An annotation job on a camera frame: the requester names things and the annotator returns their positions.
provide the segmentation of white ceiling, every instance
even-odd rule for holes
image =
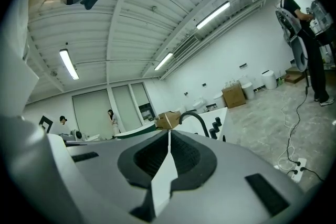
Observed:
[[[197,30],[196,24],[226,1],[230,8]],[[28,65],[40,77],[30,101],[97,84],[162,76],[169,65],[159,71],[154,67],[169,51],[192,34],[202,40],[252,3],[98,0],[92,10],[44,3],[29,14]],[[59,51],[65,48],[79,80],[73,80],[62,63]]]

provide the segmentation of fluorescent ceiling light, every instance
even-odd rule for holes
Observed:
[[[77,72],[74,69],[74,65],[71,62],[69,52],[67,49],[60,50],[59,54],[61,55],[61,58],[63,60],[63,63],[65,64],[66,68],[68,69],[70,75],[72,76],[73,79],[79,79]]]
[[[157,67],[155,67],[154,70],[155,70],[155,71],[158,71],[158,69],[159,69],[160,67],[162,67],[162,66],[164,65],[164,63],[167,62],[168,59],[171,58],[172,56],[173,56],[173,54],[172,54],[171,52],[169,52],[169,53],[166,55],[166,57],[164,57],[163,60],[157,65]]]
[[[230,7],[230,2],[227,1],[223,5],[221,5],[219,8],[215,9],[212,13],[210,13],[203,21],[201,21],[196,27],[198,29],[201,29],[203,26],[205,26],[208,22],[210,22],[213,18],[215,18],[219,13],[226,10]]]

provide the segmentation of black cable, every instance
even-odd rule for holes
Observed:
[[[288,175],[290,172],[294,172],[294,174],[297,174],[297,173],[298,173],[298,171],[296,171],[296,170],[289,170],[289,171],[287,172],[287,175]]]
[[[100,61],[88,61],[88,62],[78,62],[74,65],[81,65],[83,63],[106,63],[106,62],[160,62],[156,60],[136,60],[136,59],[115,59],[115,60],[100,60]]]
[[[289,147],[289,141],[290,141],[290,138],[291,138],[291,136],[292,136],[292,133],[293,133],[293,131],[295,130],[295,128],[299,125],[299,123],[300,123],[300,121],[301,121],[301,118],[300,118],[300,114],[299,114],[299,112],[298,112],[298,109],[299,109],[299,108],[303,105],[303,103],[306,101],[306,99],[307,99],[307,95],[308,95],[308,88],[307,88],[307,86],[306,86],[306,97],[304,98],[304,101],[303,101],[303,102],[296,108],[296,113],[297,113],[297,115],[298,115],[298,117],[299,117],[299,121],[298,121],[297,124],[295,124],[294,128],[292,128],[292,130],[290,131],[289,138],[288,138],[288,141],[287,141],[287,148],[286,148],[286,151],[287,151],[287,159],[288,159],[289,161],[291,161],[292,163],[296,163],[296,164],[299,164],[299,162],[295,162],[295,161],[293,161],[293,160],[291,160],[291,159],[289,158],[288,147]]]
[[[300,170],[301,170],[301,171],[303,171],[303,170],[310,171],[310,172],[316,174],[316,176],[319,178],[319,180],[321,180],[322,182],[324,182],[324,180],[323,180],[323,179],[322,179],[316,172],[314,172],[313,170],[310,170],[310,169],[305,168],[305,167],[301,167]]]

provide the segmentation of electrical outlet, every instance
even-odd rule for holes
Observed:
[[[300,166],[298,166],[298,165],[295,166],[295,170],[297,170],[298,173],[297,174],[293,173],[293,175],[291,177],[293,179],[293,181],[296,182],[296,183],[299,183],[301,181],[303,171],[300,171],[300,168],[306,167],[307,159],[299,158],[298,162],[300,162]]]

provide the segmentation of person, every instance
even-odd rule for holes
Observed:
[[[67,122],[67,121],[68,121],[68,120],[67,120],[64,116],[59,117],[59,122],[60,122],[62,125],[64,125],[65,122]]]
[[[115,116],[115,114],[113,113],[112,109],[110,109],[107,113],[108,113],[109,119],[112,123],[114,134],[115,135],[120,134],[120,130],[119,130],[119,126],[118,126],[118,120],[117,120],[117,117]]]
[[[302,38],[308,54],[308,70],[311,86],[314,90],[314,100],[321,106],[330,105],[334,98],[329,97],[326,91],[323,60],[315,34],[310,28],[313,15],[302,13],[299,5],[294,0],[281,0],[280,7],[289,11],[295,18],[300,20],[301,31],[298,36]]]

